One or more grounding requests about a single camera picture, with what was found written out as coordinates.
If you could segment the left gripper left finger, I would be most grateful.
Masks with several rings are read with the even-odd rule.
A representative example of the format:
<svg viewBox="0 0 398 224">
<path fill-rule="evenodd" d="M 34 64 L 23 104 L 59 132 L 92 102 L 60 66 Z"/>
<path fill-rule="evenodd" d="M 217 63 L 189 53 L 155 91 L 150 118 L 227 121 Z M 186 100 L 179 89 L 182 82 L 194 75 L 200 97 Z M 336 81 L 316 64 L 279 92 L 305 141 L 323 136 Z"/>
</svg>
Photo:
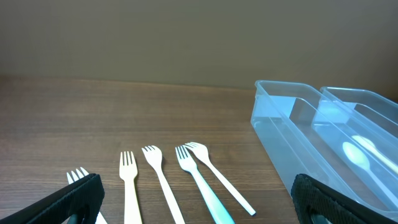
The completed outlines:
<svg viewBox="0 0 398 224">
<path fill-rule="evenodd" d="M 1 224 L 95 224 L 104 199 L 101 177 L 92 173 L 28 207 L 1 219 Z"/>
</svg>

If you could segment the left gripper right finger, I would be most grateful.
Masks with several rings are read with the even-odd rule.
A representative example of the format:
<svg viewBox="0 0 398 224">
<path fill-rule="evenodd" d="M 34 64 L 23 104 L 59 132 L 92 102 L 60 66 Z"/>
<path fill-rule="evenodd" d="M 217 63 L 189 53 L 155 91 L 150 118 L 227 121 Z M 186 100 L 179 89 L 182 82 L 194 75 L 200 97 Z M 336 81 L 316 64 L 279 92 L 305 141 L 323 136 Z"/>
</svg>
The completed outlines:
<svg viewBox="0 0 398 224">
<path fill-rule="evenodd" d="M 290 194 L 300 224 L 397 224 L 307 174 L 295 176 Z"/>
</svg>

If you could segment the yellow plastic spoon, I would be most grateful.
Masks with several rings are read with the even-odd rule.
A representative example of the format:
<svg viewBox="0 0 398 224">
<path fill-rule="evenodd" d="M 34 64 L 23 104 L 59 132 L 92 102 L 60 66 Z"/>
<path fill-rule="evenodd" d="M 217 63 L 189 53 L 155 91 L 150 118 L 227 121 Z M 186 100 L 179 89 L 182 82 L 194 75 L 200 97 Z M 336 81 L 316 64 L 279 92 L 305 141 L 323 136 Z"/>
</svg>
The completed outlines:
<svg viewBox="0 0 398 224">
<path fill-rule="evenodd" d="M 388 159 L 385 155 L 383 155 L 375 146 L 375 144 L 369 140 L 368 138 L 359 136 L 359 135 L 353 135 L 352 138 L 358 142 L 362 147 L 367 149 L 369 152 L 371 152 L 374 156 L 376 156 L 381 162 L 383 162 L 386 166 L 388 166 L 392 171 L 397 173 L 397 164 L 392 162 L 390 159 Z"/>
</svg>

